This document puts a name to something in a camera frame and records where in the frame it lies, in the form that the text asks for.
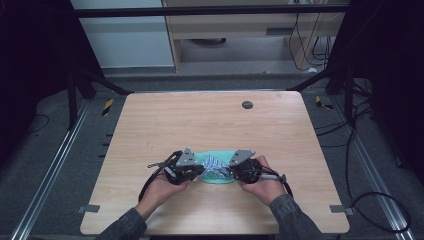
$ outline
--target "gray sleeve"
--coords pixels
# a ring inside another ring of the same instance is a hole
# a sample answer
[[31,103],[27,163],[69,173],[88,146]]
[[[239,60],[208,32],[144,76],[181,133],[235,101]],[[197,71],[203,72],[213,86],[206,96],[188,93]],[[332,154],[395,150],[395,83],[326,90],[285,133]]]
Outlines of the gray sleeve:
[[118,220],[107,227],[96,240],[106,239],[134,239],[138,240],[146,231],[147,225],[141,215],[131,208]]
[[324,239],[315,223],[302,212],[289,194],[277,197],[269,208],[278,222],[281,240]]

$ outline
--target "wooden table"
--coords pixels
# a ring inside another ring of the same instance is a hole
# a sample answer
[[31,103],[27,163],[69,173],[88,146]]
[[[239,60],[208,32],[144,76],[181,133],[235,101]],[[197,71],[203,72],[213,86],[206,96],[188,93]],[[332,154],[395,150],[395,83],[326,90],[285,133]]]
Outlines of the wooden table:
[[[251,101],[252,109],[242,103]],[[303,99],[297,92],[187,92],[129,95],[90,200],[81,231],[98,234],[137,203],[155,169],[185,147],[255,150],[287,176],[296,202],[324,233],[343,233],[349,224],[318,144]],[[195,179],[147,221],[146,235],[276,234],[268,207],[237,183],[213,185]]]

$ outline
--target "human hand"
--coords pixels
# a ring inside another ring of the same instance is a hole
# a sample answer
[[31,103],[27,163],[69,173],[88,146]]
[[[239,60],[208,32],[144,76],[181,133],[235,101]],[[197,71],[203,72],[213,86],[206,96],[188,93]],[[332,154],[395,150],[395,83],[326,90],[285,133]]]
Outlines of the human hand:
[[[256,158],[262,166],[270,168],[266,158],[260,156]],[[261,202],[269,206],[278,196],[286,194],[286,190],[278,180],[262,179],[253,184],[237,181],[243,191],[255,195]]]
[[155,180],[150,183],[143,198],[135,206],[135,209],[144,220],[147,220],[156,208],[164,204],[174,194],[184,191],[190,182],[187,180],[180,185],[171,184],[162,170]]

